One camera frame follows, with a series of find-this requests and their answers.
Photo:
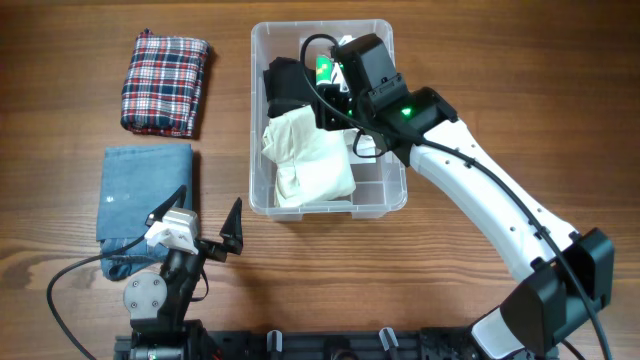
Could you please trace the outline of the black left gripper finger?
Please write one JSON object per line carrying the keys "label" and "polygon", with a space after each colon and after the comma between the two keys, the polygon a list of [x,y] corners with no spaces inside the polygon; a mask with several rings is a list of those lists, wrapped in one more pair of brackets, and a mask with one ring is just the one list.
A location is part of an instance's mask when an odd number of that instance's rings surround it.
{"label": "black left gripper finger", "polygon": [[223,245],[227,252],[235,255],[242,253],[244,241],[242,233],[242,199],[240,197],[235,200],[219,235],[223,239]]}
{"label": "black left gripper finger", "polygon": [[167,200],[161,203],[146,218],[146,225],[153,225],[157,221],[161,221],[164,215],[172,208],[182,208],[186,199],[187,186],[181,185]]}

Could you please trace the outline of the black garment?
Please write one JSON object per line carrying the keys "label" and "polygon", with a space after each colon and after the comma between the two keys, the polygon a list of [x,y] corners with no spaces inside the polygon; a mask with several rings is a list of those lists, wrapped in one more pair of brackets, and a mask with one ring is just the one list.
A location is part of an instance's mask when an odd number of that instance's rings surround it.
{"label": "black garment", "polygon": [[269,118],[276,118],[313,104],[316,100],[306,81],[310,78],[315,82],[315,71],[304,66],[299,60],[277,57],[263,72],[263,76]]}

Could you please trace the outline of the cream white garment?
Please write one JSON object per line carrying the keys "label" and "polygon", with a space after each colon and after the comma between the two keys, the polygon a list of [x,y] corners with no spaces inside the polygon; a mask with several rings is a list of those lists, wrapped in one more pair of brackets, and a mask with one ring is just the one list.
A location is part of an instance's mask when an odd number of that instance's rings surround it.
{"label": "cream white garment", "polygon": [[309,106],[271,118],[262,144],[262,154],[277,167],[278,207],[330,201],[356,189],[343,134],[317,128]]}

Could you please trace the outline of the white printed t-shirt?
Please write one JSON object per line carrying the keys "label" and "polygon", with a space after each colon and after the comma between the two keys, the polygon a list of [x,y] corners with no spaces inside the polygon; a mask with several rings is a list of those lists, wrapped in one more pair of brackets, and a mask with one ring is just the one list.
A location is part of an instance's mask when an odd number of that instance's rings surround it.
{"label": "white printed t-shirt", "polygon": [[[344,66],[340,64],[331,53],[320,53],[315,61],[315,82],[314,87],[321,84],[337,84],[341,86],[343,92],[348,92],[352,98],[352,112],[355,108],[353,95],[351,94],[347,82],[343,75]],[[375,162],[378,154],[376,145],[370,135],[358,135],[357,128],[337,130],[343,135],[347,154],[351,164]]]}

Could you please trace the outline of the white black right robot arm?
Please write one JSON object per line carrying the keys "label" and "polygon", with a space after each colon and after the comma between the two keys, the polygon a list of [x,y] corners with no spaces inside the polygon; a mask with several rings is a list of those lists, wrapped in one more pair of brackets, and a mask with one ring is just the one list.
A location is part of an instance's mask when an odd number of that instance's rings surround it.
{"label": "white black right robot arm", "polygon": [[330,55],[350,96],[335,100],[314,86],[322,109],[317,126],[370,136],[378,155],[394,154],[436,185],[489,240],[516,281],[501,304],[470,325],[460,355],[547,359],[590,323],[610,358],[598,317],[613,285],[614,246],[604,232],[580,232],[530,196],[434,89],[408,89],[379,36],[333,42]]}

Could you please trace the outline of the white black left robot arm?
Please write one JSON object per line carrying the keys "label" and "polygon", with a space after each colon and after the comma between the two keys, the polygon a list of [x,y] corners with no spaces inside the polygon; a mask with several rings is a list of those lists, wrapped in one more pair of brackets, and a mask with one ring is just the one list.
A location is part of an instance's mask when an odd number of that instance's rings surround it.
{"label": "white black left robot arm", "polygon": [[158,273],[143,272],[127,284],[123,300],[132,334],[118,339],[116,359],[221,359],[223,352],[200,320],[185,318],[208,260],[224,263],[243,250],[242,200],[236,199],[219,232],[220,242],[200,236],[198,214],[183,207],[186,187],[149,213],[144,240],[168,254]]}

